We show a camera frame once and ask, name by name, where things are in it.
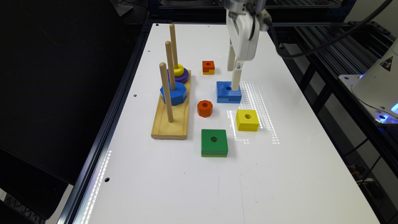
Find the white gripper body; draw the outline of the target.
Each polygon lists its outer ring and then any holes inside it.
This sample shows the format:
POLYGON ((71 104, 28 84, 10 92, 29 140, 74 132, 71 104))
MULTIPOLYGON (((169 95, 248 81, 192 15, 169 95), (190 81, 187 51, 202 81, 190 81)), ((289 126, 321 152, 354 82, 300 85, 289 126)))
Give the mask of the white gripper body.
POLYGON ((263 9, 254 17, 248 12, 235 18, 226 16, 226 25, 235 57, 238 61, 252 61, 256 54, 260 31, 267 31, 271 15, 263 9))

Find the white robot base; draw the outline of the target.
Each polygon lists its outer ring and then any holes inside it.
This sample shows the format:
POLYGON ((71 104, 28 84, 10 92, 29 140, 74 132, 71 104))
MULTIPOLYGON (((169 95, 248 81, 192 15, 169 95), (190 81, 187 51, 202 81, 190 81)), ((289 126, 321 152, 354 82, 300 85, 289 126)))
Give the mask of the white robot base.
POLYGON ((397 124, 397 42, 364 74, 339 79, 377 124, 397 124))

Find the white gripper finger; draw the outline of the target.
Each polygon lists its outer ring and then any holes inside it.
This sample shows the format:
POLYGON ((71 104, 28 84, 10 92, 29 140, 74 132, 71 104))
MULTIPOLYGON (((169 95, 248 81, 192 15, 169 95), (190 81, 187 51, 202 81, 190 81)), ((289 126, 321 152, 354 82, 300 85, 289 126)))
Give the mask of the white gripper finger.
POLYGON ((234 63, 233 77, 232 77, 232 81, 231 81, 231 89, 233 91, 238 91, 239 90, 239 83, 240 83, 240 79, 241 79, 243 63, 244 62, 241 62, 239 60, 236 60, 235 63, 234 63))
POLYGON ((236 56, 233 49, 232 43, 229 43, 228 61, 227 61, 227 71, 232 72, 234 70, 234 62, 236 56))

